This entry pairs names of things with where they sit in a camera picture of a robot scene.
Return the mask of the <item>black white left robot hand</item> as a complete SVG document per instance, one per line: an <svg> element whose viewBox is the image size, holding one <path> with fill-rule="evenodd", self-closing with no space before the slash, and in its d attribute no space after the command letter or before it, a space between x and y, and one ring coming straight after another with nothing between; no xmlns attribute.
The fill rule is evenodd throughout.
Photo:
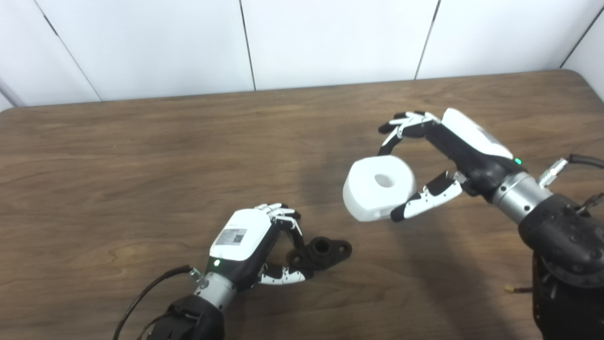
<svg viewBox="0 0 604 340"><path fill-rule="evenodd" d="M257 284L287 285L311 280L311 270L268 261L281 232L290 235L295 249L304 247L300 218L295 209L284 203L264 203L235 211L210 247L205 273L223 276L237 292Z"/></svg>

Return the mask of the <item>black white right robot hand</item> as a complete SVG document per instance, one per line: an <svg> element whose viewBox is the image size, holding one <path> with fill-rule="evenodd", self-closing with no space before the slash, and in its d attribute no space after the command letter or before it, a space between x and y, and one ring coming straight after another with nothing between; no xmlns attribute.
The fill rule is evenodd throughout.
<svg viewBox="0 0 604 340"><path fill-rule="evenodd" d="M448 108L442 118L422 110L397 113L381 125L385 134L378 154L390 155L404 138L424 138L455 164L390 212L395 222L441 206L466 192L488 202L505 179L524 172L509 149L459 110Z"/></svg>

